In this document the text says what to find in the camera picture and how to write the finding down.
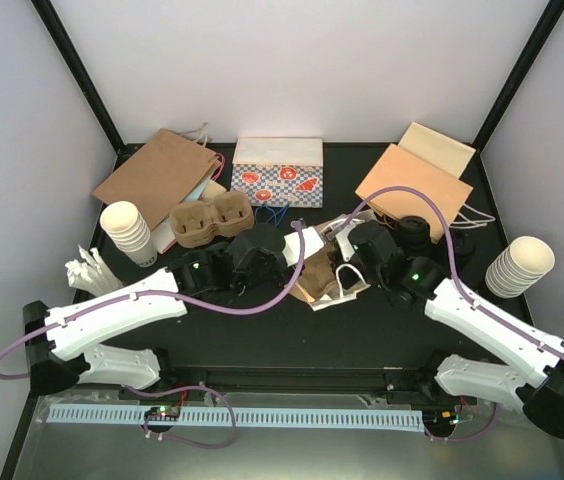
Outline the orange kraft paper bag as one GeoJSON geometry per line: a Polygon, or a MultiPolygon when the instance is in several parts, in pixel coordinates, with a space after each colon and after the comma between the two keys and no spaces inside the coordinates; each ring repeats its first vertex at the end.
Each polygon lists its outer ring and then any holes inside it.
{"type": "Polygon", "coordinates": [[[290,295],[313,311],[354,301],[359,293],[371,287],[362,268],[353,263],[355,249],[348,235],[356,226],[374,220],[374,214],[364,210],[340,230],[346,218],[342,214],[302,230],[305,241],[303,270],[290,295]]]}

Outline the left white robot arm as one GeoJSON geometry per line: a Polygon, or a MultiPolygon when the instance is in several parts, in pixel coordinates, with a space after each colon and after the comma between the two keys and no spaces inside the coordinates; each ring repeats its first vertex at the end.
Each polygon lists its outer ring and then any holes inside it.
{"type": "Polygon", "coordinates": [[[307,242],[258,224],[230,242],[190,250],[145,279],[99,298],[49,308],[24,306],[25,352],[31,391],[49,395],[78,384],[121,384],[169,397],[177,376],[156,347],[127,350],[108,340],[203,307],[206,293],[242,294],[266,280],[290,288],[302,270],[307,242]]]}

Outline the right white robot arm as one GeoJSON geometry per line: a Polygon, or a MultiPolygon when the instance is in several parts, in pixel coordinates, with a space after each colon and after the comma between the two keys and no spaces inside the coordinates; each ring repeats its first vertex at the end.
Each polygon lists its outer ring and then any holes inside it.
{"type": "Polygon", "coordinates": [[[419,396],[441,402],[469,396],[521,412],[543,432],[564,439],[564,340],[519,320],[449,277],[427,257],[407,258],[376,221],[346,238],[354,264],[396,307],[441,323],[495,355],[498,363],[457,354],[416,379],[419,396]]]}

